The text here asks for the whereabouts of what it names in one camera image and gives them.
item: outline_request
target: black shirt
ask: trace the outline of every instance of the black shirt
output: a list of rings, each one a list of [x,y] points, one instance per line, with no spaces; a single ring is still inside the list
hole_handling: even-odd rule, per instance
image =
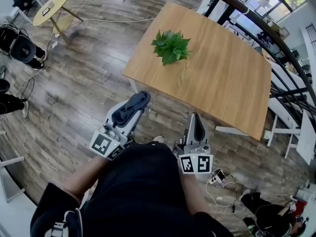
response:
[[[76,208],[72,196],[48,184],[31,221],[31,236],[43,237]],[[233,236],[209,214],[188,212],[176,158],[160,143],[125,149],[80,211],[83,236]]]

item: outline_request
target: yellow table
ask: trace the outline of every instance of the yellow table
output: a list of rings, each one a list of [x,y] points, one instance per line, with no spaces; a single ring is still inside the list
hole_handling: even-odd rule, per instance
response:
[[[53,32],[59,33],[60,36],[64,39],[66,44],[69,44],[66,36],[63,34],[63,31],[65,31],[72,23],[73,17],[76,17],[77,19],[83,21],[80,17],[76,16],[74,13],[72,13],[70,10],[65,8],[63,5],[65,4],[67,0],[49,0],[47,1],[36,13],[34,19],[33,19],[33,25],[39,26],[43,24],[46,20],[50,19],[50,21],[54,25]],[[49,10],[47,14],[43,16],[43,11],[48,8],[50,4],[53,4],[52,8]],[[64,16],[58,22],[55,22],[53,19],[53,15],[59,11],[60,9],[63,9],[64,11],[68,12],[70,15]]]
[[[163,66],[151,46],[158,30],[191,38],[188,60]],[[123,74],[162,91],[260,140],[266,119],[271,65],[216,22],[167,2],[147,29]]]

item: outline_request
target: potted plant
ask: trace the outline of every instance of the potted plant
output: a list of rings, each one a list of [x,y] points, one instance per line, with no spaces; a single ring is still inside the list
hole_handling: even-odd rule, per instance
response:
[[[190,39],[183,38],[181,31],[175,34],[169,30],[161,35],[159,30],[152,45],[155,46],[154,53],[157,57],[162,57],[162,64],[165,66],[188,59],[191,53],[188,50],[189,41]]]

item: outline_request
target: wooden floor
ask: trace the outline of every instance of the wooden floor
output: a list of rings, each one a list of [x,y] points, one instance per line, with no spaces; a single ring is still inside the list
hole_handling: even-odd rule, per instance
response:
[[[85,0],[68,0],[65,6],[77,10]],[[141,20],[154,18],[167,0],[89,0],[78,12],[82,18],[106,20]],[[171,0],[188,8],[197,8],[202,0]],[[37,9],[32,9],[33,18]],[[34,91],[29,99],[27,119],[17,111],[6,116],[0,130],[0,157],[5,159],[24,156],[25,161],[9,170],[29,196],[39,201],[48,181],[62,182],[79,165],[94,154],[88,144],[93,132],[104,120],[109,108],[133,95],[128,80],[121,75],[150,21],[137,23],[107,23],[85,21],[66,30],[71,40],[66,47],[62,39],[51,49],[44,70],[35,77]],[[52,24],[32,27],[18,18],[18,27],[24,28],[31,39],[46,48],[52,37]],[[3,55],[1,62],[8,67],[6,79],[15,93],[23,81],[35,71]],[[181,137],[192,109],[161,93],[149,90],[152,99],[136,128],[137,142],[149,142],[158,135],[167,139],[169,146]],[[273,116],[267,115],[266,128],[272,126]],[[233,174],[239,183],[257,187],[264,196],[292,194],[311,172],[295,152],[284,159],[289,137],[277,135],[270,148],[248,137],[214,131],[208,122],[210,144],[214,154],[213,169],[223,168]],[[205,192],[208,176],[201,177]],[[239,185],[229,184],[224,189],[208,186],[221,204],[231,204]],[[227,226],[236,236],[249,236],[244,223],[231,213],[230,207],[212,206],[213,200],[205,193],[211,215]],[[282,202],[288,197],[271,197]],[[237,206],[236,215],[243,217],[249,211]]]

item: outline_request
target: small round table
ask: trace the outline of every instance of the small round table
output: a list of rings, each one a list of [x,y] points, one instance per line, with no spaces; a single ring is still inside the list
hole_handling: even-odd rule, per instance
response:
[[[71,25],[71,23],[73,21],[73,17],[75,17],[75,18],[77,18],[77,19],[79,19],[81,21],[83,21],[83,20],[63,6],[66,1],[67,0],[49,0],[49,1],[47,1],[39,9],[39,11],[36,13],[36,15],[35,15],[35,17],[33,19],[33,25],[34,26],[39,26],[39,25],[43,24],[45,21],[47,21],[48,19],[50,19],[50,21],[54,25],[53,33],[59,33],[60,36],[63,38],[63,40],[68,45],[69,42],[68,42],[66,36],[63,34],[63,31],[66,30]],[[45,9],[47,9],[50,4],[53,5],[52,8],[49,10],[48,13],[46,13],[43,16],[43,11]],[[58,20],[57,22],[55,22],[55,20],[53,19],[53,15],[57,11],[59,11],[60,9],[63,9],[64,11],[68,12],[70,15],[67,15],[67,16],[61,18],[60,20]]]

